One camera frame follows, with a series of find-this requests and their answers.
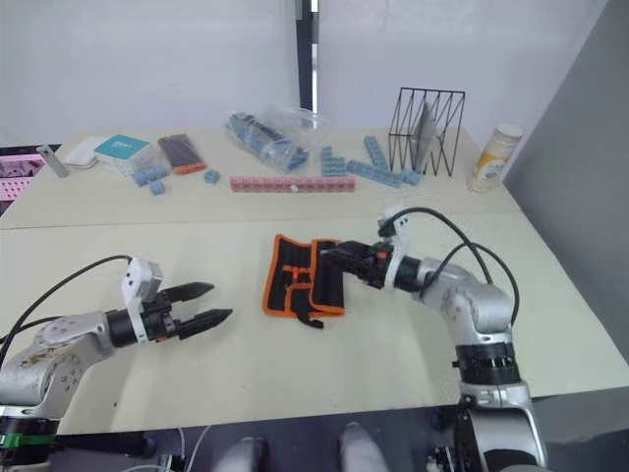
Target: wire file organizer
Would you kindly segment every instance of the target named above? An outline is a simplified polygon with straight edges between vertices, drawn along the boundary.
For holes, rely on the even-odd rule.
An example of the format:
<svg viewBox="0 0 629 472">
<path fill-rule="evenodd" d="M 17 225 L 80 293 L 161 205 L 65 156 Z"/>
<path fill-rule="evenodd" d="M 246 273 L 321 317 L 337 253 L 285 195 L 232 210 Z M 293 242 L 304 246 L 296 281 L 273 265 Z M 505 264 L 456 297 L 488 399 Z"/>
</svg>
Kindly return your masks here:
<svg viewBox="0 0 629 472">
<path fill-rule="evenodd" d="M 452 176 L 459 145 L 465 92 L 402 87 L 388 134 L 389 166 L 437 175 L 441 163 Z"/>
</svg>

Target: blue block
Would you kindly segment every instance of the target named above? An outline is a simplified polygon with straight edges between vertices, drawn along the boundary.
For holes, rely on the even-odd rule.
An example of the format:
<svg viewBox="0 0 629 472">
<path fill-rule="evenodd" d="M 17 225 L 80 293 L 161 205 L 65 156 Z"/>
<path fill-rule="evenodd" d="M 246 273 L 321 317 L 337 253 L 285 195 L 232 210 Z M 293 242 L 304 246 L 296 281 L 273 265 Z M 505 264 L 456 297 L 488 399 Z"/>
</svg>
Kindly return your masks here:
<svg viewBox="0 0 629 472">
<path fill-rule="evenodd" d="M 220 180 L 220 172 L 218 172 L 217 170 L 208 170 L 203 175 L 203 179 L 208 184 L 215 184 Z"/>
<path fill-rule="evenodd" d="M 170 171 L 163 164 L 154 164 L 146 169 L 142 169 L 132 174 L 133 179 L 136 181 L 139 187 L 143 187 L 149 182 L 154 180 L 163 179 L 168 176 Z"/>
<path fill-rule="evenodd" d="M 346 174 L 345 157 L 334 157 L 332 147 L 324 147 L 321 150 L 321 175 L 323 177 L 343 177 Z"/>
<path fill-rule="evenodd" d="M 347 164 L 347 171 L 395 189 L 399 189 L 402 185 L 402 179 L 398 175 L 385 172 L 358 160 L 350 160 Z"/>
<path fill-rule="evenodd" d="M 342 177 L 346 175 L 344 157 L 327 157 L 321 159 L 323 177 Z"/>
<path fill-rule="evenodd" d="M 370 154 L 373 165 L 380 170 L 388 172 L 389 165 L 386 162 L 382 148 L 378 144 L 375 136 L 365 136 L 363 141 L 365 143 L 365 147 L 367 148 L 367 152 Z"/>
<path fill-rule="evenodd" d="M 152 182 L 149 182 L 148 187 L 154 195 L 161 195 L 166 193 L 164 183 L 161 180 L 153 180 Z"/>
<path fill-rule="evenodd" d="M 420 184 L 420 180 L 422 180 L 422 176 L 424 174 L 421 174 L 411 169 L 404 169 L 397 175 L 402 179 L 402 182 L 404 182 L 405 184 L 417 187 Z"/>
</svg>

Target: white wall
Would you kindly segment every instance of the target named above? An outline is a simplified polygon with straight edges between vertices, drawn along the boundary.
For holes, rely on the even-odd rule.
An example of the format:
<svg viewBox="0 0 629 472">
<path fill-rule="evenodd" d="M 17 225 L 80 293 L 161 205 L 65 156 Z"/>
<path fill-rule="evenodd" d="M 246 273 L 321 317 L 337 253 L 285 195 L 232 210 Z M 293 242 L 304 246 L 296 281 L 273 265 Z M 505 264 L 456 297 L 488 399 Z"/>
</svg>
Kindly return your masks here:
<svg viewBox="0 0 629 472">
<path fill-rule="evenodd" d="M 292 0 L 0 0 L 0 146 L 298 105 Z"/>
<path fill-rule="evenodd" d="M 502 121 L 531 133 L 605 0 L 322 0 L 319 111 L 341 126 L 390 124 L 400 87 L 468 93 L 484 145 Z"/>
</svg>

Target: white bottle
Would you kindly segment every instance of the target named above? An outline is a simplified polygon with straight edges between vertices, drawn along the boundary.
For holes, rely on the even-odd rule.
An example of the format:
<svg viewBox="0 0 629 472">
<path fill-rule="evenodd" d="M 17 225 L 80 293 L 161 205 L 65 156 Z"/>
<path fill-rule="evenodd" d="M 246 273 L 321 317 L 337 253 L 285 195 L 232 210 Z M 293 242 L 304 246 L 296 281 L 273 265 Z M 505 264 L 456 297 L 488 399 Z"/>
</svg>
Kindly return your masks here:
<svg viewBox="0 0 629 472">
<path fill-rule="evenodd" d="M 493 136 L 483 149 L 468 187 L 474 192 L 486 192 L 500 181 L 500 173 L 522 139 L 522 129 L 511 123 L 496 126 Z"/>
</svg>

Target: pink object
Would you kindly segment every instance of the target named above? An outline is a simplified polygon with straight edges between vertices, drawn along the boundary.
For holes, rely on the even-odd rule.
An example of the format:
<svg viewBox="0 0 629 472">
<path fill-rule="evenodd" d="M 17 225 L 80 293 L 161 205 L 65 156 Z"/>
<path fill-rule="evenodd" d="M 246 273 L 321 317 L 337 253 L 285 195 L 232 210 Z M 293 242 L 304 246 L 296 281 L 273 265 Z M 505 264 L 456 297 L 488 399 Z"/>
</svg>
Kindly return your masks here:
<svg viewBox="0 0 629 472">
<path fill-rule="evenodd" d="M 39 160 L 45 163 L 43 157 L 39 154 L 11 154 L 11 155 L 0 155 L 0 162 L 22 162 L 29 160 Z"/>
<path fill-rule="evenodd" d="M 354 192 L 354 177 L 230 177 L 233 192 Z"/>
<path fill-rule="evenodd" d="M 29 186 L 32 177 L 0 179 L 0 201 L 15 200 Z"/>
</svg>

